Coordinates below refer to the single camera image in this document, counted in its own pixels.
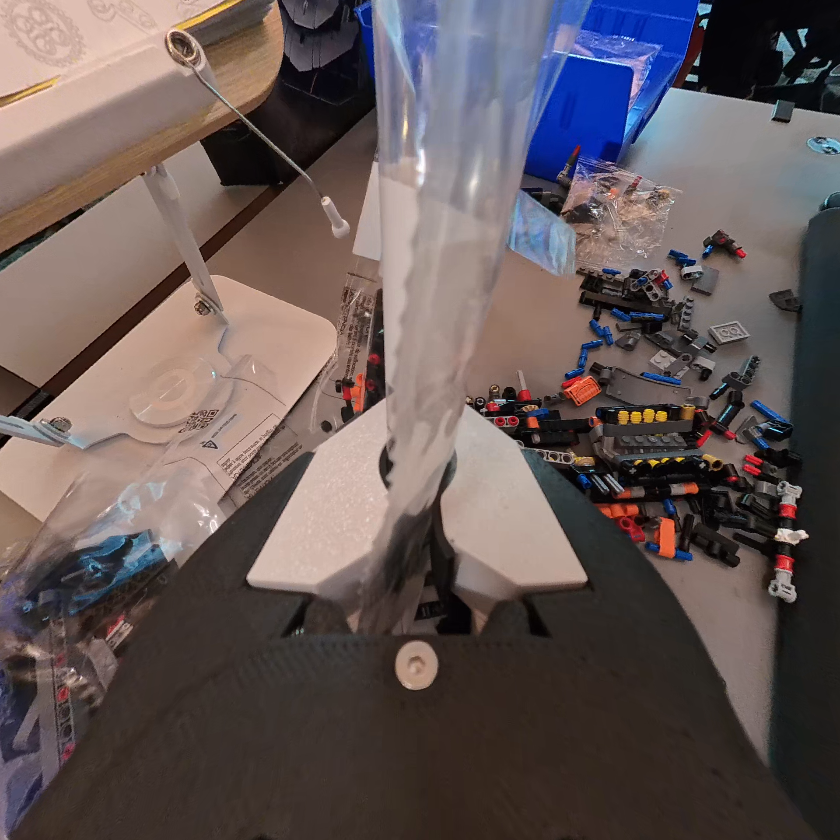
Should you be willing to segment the white book stand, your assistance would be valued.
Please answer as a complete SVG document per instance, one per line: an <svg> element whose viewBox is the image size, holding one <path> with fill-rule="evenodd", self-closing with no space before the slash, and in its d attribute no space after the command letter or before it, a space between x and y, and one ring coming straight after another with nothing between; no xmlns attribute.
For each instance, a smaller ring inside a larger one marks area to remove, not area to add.
<svg viewBox="0 0 840 840"><path fill-rule="evenodd" d="M139 471L240 356L296 403L333 351L328 320L208 272L165 168L215 123L246 122L233 98L203 46L171 28L2 105L2 245L141 175L195 290L173 292L36 420L2 417L18 438L2 447L2 493L39 520L84 470L131 457Z"/></svg>

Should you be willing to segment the lego car chassis assembly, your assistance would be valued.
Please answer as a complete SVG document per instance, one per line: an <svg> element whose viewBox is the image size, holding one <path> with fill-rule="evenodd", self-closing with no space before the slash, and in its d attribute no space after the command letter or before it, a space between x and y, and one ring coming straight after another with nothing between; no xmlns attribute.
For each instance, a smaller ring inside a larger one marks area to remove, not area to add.
<svg viewBox="0 0 840 840"><path fill-rule="evenodd" d="M693 498L725 484L723 461L707 454L709 418L696 404L582 406L562 391L543 398L490 388L465 404L597 505Z"/></svg>

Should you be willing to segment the narrow clear bag red pins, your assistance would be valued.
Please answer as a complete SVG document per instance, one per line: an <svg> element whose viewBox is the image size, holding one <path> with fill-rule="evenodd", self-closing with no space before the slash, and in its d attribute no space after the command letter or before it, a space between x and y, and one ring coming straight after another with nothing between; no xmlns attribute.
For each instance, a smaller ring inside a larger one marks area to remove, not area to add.
<svg viewBox="0 0 840 840"><path fill-rule="evenodd" d="M377 260L356 256L345 276L337 342L316 385L310 430L332 434L385 398L385 329Z"/></svg>

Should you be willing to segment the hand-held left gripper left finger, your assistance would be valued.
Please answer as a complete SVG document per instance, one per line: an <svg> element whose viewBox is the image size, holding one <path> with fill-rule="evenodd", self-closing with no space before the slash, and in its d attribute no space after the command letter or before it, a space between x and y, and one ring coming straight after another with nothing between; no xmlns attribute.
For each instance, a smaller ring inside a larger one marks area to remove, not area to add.
<svg viewBox="0 0 840 840"><path fill-rule="evenodd" d="M295 634L326 633L334 609L340 625L358 626L359 592L387 509L386 434L379 403L322 443L248 572L253 588L305 597Z"/></svg>

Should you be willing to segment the black perforated mat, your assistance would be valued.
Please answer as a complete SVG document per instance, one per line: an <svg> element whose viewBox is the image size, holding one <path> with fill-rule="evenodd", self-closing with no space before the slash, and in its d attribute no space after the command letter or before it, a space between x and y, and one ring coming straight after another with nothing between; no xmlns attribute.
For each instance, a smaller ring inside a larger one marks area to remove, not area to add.
<svg viewBox="0 0 840 840"><path fill-rule="evenodd" d="M830 195L801 247L793 449L802 457L795 604L781 609L771 762L820 838L839 838L839 209Z"/></svg>

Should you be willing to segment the small clear bag mixed pieces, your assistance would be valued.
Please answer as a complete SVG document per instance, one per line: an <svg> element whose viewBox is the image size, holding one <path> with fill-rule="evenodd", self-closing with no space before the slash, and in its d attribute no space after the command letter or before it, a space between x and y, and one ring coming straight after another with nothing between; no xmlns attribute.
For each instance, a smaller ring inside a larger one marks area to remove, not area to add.
<svg viewBox="0 0 840 840"><path fill-rule="evenodd" d="M615 163L569 160L552 183L523 180L507 247L557 277L637 268L659 251L682 194Z"/></svg>

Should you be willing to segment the lego set box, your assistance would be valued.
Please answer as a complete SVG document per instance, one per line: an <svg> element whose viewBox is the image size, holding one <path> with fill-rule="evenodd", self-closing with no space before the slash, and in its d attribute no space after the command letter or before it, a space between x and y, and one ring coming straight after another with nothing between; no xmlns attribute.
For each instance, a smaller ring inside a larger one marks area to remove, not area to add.
<svg viewBox="0 0 840 840"><path fill-rule="evenodd" d="M364 2L274 2L283 58L268 98L248 119L307 169L374 106L372 47L360 18ZM240 121L201 145L222 186L277 186L296 172Z"/></svg>

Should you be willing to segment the small bag of black parts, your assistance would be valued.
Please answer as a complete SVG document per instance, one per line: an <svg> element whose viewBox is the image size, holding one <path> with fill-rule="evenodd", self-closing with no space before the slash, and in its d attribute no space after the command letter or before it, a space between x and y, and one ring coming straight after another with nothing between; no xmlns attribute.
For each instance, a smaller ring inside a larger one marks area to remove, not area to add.
<svg viewBox="0 0 840 840"><path fill-rule="evenodd" d="M84 470L2 553L2 838L84 739L138 626L233 515L233 487L296 400L240 356L149 465Z"/></svg>

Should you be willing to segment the lego instruction booklet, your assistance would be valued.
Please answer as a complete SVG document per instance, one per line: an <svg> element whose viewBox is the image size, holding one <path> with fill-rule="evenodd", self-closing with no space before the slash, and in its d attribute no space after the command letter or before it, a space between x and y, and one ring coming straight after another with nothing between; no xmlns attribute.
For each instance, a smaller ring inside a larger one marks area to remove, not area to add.
<svg viewBox="0 0 840 840"><path fill-rule="evenodd" d="M202 46L260 24L271 1L2 1L2 105L178 28Z"/></svg>

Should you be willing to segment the blue bin holding plastic bags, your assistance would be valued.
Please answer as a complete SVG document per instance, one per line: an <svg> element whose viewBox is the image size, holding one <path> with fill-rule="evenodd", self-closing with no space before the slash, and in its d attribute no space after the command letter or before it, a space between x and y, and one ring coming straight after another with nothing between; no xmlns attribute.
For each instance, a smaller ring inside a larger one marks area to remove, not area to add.
<svg viewBox="0 0 840 840"><path fill-rule="evenodd" d="M618 161L686 55L696 2L367 2L380 174L418 191L432 179L545 180L580 147ZM663 45L635 105L632 71L579 57L582 28Z"/></svg>

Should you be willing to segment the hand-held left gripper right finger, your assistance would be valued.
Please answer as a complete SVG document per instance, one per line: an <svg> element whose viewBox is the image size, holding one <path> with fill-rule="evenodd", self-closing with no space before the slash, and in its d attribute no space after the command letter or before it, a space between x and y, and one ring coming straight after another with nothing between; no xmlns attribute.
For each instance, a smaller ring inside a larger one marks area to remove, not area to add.
<svg viewBox="0 0 840 840"><path fill-rule="evenodd" d="M534 465L466 408L434 503L434 633L475 633L500 603L587 585Z"/></svg>

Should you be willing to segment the clear bag of lego pieces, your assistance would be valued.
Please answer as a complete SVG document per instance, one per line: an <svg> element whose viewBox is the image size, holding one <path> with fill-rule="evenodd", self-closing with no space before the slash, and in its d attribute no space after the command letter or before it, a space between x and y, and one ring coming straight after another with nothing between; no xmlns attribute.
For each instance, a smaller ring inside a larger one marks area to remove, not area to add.
<svg viewBox="0 0 840 840"><path fill-rule="evenodd" d="M532 135L591 2L372 2L385 330L383 524L358 630L418 605Z"/></svg>

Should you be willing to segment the empty clear plastic bags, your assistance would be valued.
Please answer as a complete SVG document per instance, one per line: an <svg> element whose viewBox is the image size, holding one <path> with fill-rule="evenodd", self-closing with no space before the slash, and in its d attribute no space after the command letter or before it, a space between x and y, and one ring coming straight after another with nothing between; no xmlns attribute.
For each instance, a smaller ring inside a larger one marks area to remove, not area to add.
<svg viewBox="0 0 840 840"><path fill-rule="evenodd" d="M641 95L662 48L663 45L659 43L639 41L625 35L606 35L582 28L572 48L572 54L629 68L633 73L627 96L626 110L629 111Z"/></svg>

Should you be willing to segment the loose grey curved lego panel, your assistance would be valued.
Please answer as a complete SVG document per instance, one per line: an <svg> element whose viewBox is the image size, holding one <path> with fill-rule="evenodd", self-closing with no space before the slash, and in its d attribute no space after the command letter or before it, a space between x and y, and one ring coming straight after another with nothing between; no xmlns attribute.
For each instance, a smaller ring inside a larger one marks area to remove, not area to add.
<svg viewBox="0 0 840 840"><path fill-rule="evenodd" d="M624 405L694 404L689 387L652 380L615 366L604 369L598 379L605 396Z"/></svg>

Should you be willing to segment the scattered loose lego pieces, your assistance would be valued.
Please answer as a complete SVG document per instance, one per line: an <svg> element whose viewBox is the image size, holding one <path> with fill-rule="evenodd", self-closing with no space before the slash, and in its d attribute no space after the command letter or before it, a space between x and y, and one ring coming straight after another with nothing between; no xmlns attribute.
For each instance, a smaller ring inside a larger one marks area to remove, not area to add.
<svg viewBox="0 0 840 840"><path fill-rule="evenodd" d="M713 354L708 382L693 380L704 397L722 375L746 358L760 358L755 382L739 395L712 401L706 414L733 415L703 450L724 463L725 484L698 497L620 502L597 507L559 473L524 452L579 554L594 573L574 602L650 606L665 597L643 556L670 574L713 614L732 615L748 603L764 611L782 604L764 583L792 569L810 533L798 521L804 490L802 457L793 449L791 408L795 339L801 312L770 299L800 278L802 241L817 200L838 189L838 155L806 148L812 137L838 135L838 117L794 112L789 123L771 119L755 101L672 90L633 151L633 164L682 190L668 218L665 245L700 246L723 227L744 239L748 257L710 257L717 290L699 295L692 325L707 338L712 327L749 336Z"/></svg>

